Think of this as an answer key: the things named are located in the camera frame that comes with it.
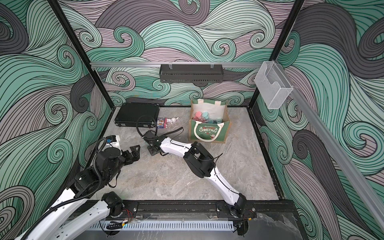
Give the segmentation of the pink hourglass front alone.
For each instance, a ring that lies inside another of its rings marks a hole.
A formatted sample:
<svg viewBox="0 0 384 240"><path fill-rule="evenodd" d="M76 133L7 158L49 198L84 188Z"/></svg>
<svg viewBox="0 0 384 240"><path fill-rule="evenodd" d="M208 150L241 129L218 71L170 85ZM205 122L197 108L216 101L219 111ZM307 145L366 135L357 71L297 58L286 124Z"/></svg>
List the pink hourglass front alone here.
<svg viewBox="0 0 384 240"><path fill-rule="evenodd" d="M193 120L203 122L205 120L205 118L203 117L202 112L196 112L194 117L193 117Z"/></svg>

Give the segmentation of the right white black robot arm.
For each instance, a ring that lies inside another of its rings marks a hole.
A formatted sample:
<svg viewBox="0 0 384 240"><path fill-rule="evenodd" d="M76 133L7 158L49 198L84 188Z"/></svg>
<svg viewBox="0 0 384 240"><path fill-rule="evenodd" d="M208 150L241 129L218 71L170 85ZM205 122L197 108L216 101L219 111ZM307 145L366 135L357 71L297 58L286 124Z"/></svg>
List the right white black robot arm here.
<svg viewBox="0 0 384 240"><path fill-rule="evenodd" d="M199 142L182 143L168 137L167 134L157 136L155 131L140 134L148 144L151 156L171 154L184 159L190 170L197 177L208 180L229 205L230 213L236 218L243 217L246 210L246 197L237 191L219 171L216 160Z"/></svg>

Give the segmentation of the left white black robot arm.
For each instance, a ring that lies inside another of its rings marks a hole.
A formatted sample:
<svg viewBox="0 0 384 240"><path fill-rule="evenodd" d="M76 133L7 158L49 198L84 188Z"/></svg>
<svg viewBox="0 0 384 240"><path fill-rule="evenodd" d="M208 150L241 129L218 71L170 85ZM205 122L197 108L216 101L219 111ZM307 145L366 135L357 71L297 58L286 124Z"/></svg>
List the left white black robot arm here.
<svg viewBox="0 0 384 240"><path fill-rule="evenodd" d="M96 192L117 178L124 166L139 159L139 145L124 152L114 147L98 152L92 165L78 173L56 203L17 238L19 240L73 240L106 217L118 218L122 214L127 214L127 219L117 224L122 228L133 218L133 213L126 209L123 200L115 192L104 194L101 200L69 223L66 223L66 220Z"/></svg>

